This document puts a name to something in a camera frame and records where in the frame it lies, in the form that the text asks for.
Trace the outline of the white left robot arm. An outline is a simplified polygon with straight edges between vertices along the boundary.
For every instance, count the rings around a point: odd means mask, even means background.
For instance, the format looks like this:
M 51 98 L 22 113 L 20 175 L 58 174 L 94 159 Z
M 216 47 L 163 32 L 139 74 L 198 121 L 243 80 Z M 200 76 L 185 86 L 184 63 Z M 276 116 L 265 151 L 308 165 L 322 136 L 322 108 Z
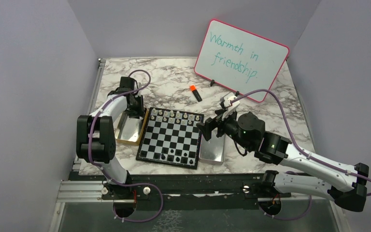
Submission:
M 143 96 L 138 94 L 137 89 L 134 78 L 123 76 L 119 87 L 108 94 L 100 108 L 77 118 L 77 157 L 101 170 L 108 183 L 115 184 L 114 192 L 123 199 L 132 194 L 133 186 L 129 172 L 115 157 L 114 122 L 121 114 L 130 118 L 144 118 Z

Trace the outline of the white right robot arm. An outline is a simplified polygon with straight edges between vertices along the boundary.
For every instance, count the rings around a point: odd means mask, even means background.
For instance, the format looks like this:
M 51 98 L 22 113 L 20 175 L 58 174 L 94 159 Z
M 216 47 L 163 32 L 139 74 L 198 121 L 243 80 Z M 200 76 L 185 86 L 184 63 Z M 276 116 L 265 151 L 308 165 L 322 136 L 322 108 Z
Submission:
M 369 175 L 366 164 L 340 163 L 295 147 L 288 138 L 267 132 L 265 122 L 252 113 L 238 116 L 234 112 L 223 117 L 224 114 L 224 110 L 217 110 L 215 118 L 196 124 L 205 140 L 210 140 L 212 131 L 216 130 L 218 136 L 227 135 L 246 153 L 253 152 L 255 158 L 264 163 L 302 172 L 299 175 L 265 172 L 259 184 L 264 196 L 302 193 L 328 199 L 348 211 L 363 211 L 367 198 L 366 177 Z

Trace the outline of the black white chess board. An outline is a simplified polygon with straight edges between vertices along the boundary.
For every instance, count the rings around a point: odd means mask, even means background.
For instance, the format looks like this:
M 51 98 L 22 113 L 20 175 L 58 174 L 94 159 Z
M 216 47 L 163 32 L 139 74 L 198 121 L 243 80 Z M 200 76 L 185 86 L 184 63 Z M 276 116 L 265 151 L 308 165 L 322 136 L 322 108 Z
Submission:
M 176 118 L 176 113 L 182 114 L 181 118 Z M 176 119 L 186 120 L 186 124 L 176 124 Z M 202 134 L 197 128 L 197 123 L 204 120 L 204 115 L 193 112 L 170 110 L 151 107 L 146 115 L 146 125 L 142 133 L 140 145 L 136 155 L 136 160 L 166 164 L 187 169 L 197 169 Z M 141 157 L 141 152 L 146 151 L 147 156 Z M 155 153 L 159 153 L 159 159 L 154 159 Z M 169 155 L 174 156 L 173 161 L 167 161 Z M 176 162 L 176 157 L 180 157 L 180 162 Z

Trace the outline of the gold tin box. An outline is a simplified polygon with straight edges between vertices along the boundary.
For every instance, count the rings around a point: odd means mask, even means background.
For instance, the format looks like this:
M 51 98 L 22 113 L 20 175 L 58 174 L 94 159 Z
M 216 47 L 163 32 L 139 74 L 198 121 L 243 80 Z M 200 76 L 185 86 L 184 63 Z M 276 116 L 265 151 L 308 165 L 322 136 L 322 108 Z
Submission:
M 129 117 L 127 112 L 123 112 L 116 127 L 116 142 L 125 145 L 139 145 L 144 122 L 144 117 Z

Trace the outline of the silver tin lid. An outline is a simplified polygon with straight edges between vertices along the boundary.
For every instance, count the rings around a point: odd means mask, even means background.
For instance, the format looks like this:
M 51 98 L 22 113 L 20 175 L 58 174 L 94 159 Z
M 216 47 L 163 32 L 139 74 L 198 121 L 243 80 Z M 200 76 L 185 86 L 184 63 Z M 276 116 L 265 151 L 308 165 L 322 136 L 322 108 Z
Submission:
M 202 137 L 200 145 L 200 161 L 213 165 L 222 165 L 225 153 L 225 136 L 216 137 L 215 135 L 208 141 Z

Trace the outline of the orange black highlighter marker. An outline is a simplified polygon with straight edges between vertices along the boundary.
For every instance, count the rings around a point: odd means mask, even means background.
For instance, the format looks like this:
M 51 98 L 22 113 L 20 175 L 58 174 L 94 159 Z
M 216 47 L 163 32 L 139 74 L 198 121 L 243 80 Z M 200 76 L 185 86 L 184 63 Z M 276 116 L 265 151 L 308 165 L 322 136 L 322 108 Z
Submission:
M 198 102 L 202 101 L 202 98 L 194 85 L 190 86 L 190 90 Z

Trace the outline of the pink framed whiteboard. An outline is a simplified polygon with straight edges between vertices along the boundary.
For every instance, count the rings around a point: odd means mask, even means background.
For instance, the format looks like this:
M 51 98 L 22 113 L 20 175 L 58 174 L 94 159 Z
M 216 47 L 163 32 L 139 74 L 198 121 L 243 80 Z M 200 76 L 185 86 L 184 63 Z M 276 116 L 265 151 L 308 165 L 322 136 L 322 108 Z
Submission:
M 288 46 L 213 19 L 210 21 L 194 72 L 231 90 L 264 101 L 288 58 Z

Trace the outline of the aluminium side rail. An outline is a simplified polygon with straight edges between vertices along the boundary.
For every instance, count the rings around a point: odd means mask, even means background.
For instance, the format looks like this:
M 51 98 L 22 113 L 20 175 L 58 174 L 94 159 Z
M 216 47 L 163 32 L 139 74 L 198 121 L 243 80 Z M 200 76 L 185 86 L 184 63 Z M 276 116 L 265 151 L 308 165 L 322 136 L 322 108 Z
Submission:
M 92 107 L 95 105 L 96 96 L 99 91 L 101 78 L 106 63 L 106 58 L 98 58 L 95 62 L 95 66 L 91 69 L 90 79 L 88 81 L 88 87 L 86 88 L 86 94 L 84 98 L 84 107 L 78 113 L 80 115 L 88 115 L 91 112 Z

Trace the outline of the black mounting base rail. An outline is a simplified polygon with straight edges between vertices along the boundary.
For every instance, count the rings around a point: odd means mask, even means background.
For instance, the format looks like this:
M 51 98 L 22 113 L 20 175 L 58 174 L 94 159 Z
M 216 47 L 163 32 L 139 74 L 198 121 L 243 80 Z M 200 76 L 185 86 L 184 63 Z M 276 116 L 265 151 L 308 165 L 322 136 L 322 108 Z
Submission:
M 290 197 L 277 193 L 263 174 L 132 175 L 132 187 L 103 183 L 102 200 L 140 211 L 258 209 L 258 200 Z

